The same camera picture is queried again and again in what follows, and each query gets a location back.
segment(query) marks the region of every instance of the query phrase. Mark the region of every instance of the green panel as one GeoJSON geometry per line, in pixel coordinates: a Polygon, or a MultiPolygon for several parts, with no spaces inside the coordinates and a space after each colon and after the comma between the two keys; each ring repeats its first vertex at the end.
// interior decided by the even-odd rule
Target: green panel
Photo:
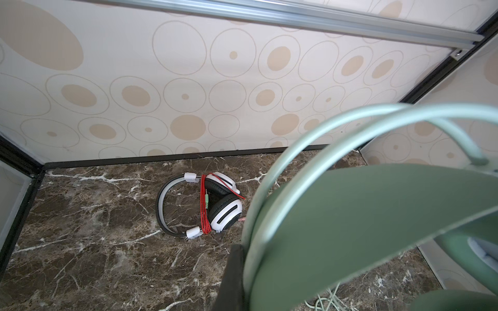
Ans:
{"type": "Polygon", "coordinates": [[[434,240],[462,268],[498,295],[498,272],[484,263],[470,248],[469,237],[498,245],[498,212],[476,219],[434,240]]]}
{"type": "MultiPolygon", "coordinates": [[[[493,176],[436,166],[327,171],[299,199],[268,245],[249,308],[289,310],[442,228],[489,213],[498,206],[496,189],[498,178],[493,176]]],[[[253,234],[281,190],[266,200],[253,234]]]]}
{"type": "Polygon", "coordinates": [[[410,311],[496,311],[498,297],[469,291],[439,290],[420,295],[410,311]]]}

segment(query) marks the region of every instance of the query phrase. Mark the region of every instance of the mint green tubular frame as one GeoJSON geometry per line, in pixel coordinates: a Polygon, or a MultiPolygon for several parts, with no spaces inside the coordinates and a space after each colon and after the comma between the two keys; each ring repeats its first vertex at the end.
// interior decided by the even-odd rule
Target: mint green tubular frame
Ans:
{"type": "MultiPolygon", "coordinates": [[[[309,146],[313,141],[320,138],[322,135],[328,131],[344,125],[348,122],[358,120],[364,117],[384,115],[400,109],[405,109],[413,107],[412,104],[373,104],[365,107],[360,107],[343,112],[337,116],[329,118],[319,124],[313,130],[302,135],[298,140],[296,140],[292,145],[290,145],[285,151],[280,155],[280,157],[275,161],[268,170],[267,174],[263,178],[260,186],[256,190],[254,197],[252,198],[246,220],[244,222],[244,227],[242,230],[242,246],[244,250],[248,252],[250,240],[252,236],[252,229],[254,228],[254,223],[256,222],[259,210],[263,205],[268,191],[277,180],[278,176],[285,170],[287,165],[303,151],[304,148],[309,146]]],[[[436,127],[442,129],[448,136],[453,138],[457,144],[462,148],[464,153],[468,156],[472,164],[474,165],[485,165],[489,161],[481,152],[481,149],[475,144],[475,142],[468,136],[468,134],[457,126],[455,123],[445,119],[433,119],[429,121],[436,127]]]]}
{"type": "Polygon", "coordinates": [[[379,104],[347,111],[323,122],[320,126],[303,135],[278,158],[255,193],[244,225],[243,245],[246,248],[247,256],[244,265],[243,285],[247,298],[250,296],[252,284],[266,246],[275,235],[285,216],[320,175],[353,148],[395,128],[427,120],[453,138],[469,157],[472,164],[485,165],[489,162],[464,130],[441,118],[478,119],[498,124],[497,108],[478,104],[435,104],[405,108],[407,108],[406,104],[379,104]],[[252,232],[257,214],[274,181],[304,147],[327,131],[346,122],[387,113],[388,115],[373,120],[319,152],[287,183],[271,205],[257,232],[252,232]]]}

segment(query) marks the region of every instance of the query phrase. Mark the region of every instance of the silver metal bar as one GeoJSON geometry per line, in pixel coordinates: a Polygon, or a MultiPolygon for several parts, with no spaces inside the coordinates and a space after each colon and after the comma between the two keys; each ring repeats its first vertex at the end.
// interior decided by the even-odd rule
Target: silver metal bar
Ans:
{"type": "Polygon", "coordinates": [[[279,26],[462,49],[471,49],[475,41],[480,41],[484,38],[470,31],[286,0],[106,1],[263,22],[279,26]]]}

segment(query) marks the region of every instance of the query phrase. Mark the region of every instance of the brown marble surface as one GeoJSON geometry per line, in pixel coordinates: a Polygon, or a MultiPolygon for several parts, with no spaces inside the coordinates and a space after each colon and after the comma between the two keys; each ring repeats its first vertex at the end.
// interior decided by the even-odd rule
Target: brown marble surface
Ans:
{"type": "MultiPolygon", "coordinates": [[[[316,151],[301,153],[275,187],[316,151]]],[[[156,224],[163,183],[184,172],[220,171],[247,198],[278,154],[57,169],[43,180],[0,283],[0,310],[209,310],[242,222],[194,240],[173,238],[156,224]]],[[[350,153],[335,167],[364,165],[350,153]]],[[[170,227],[199,224],[198,185],[168,194],[170,227]]],[[[339,287],[352,310],[397,311],[440,288],[418,249],[339,287]]],[[[308,310],[297,306],[295,310],[308,310]]]]}

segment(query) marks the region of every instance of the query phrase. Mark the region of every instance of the white and black headphones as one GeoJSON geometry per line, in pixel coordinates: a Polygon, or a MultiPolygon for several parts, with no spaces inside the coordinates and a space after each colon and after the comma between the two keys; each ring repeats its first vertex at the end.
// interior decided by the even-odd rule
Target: white and black headphones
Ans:
{"type": "MultiPolygon", "coordinates": [[[[203,234],[203,230],[199,226],[188,229],[186,232],[176,233],[168,228],[163,215],[163,203],[166,193],[176,184],[186,181],[188,183],[198,183],[202,177],[197,176],[195,173],[185,173],[183,176],[178,176],[164,184],[156,200],[156,218],[161,229],[169,235],[176,237],[188,237],[190,239],[196,238],[203,234]]],[[[242,215],[242,202],[239,198],[240,190],[237,189],[235,181],[225,174],[220,172],[210,173],[205,176],[204,185],[207,191],[221,196],[217,202],[212,202],[209,199],[206,203],[207,219],[209,220],[210,227],[216,231],[221,232],[230,228],[242,215]]]]}

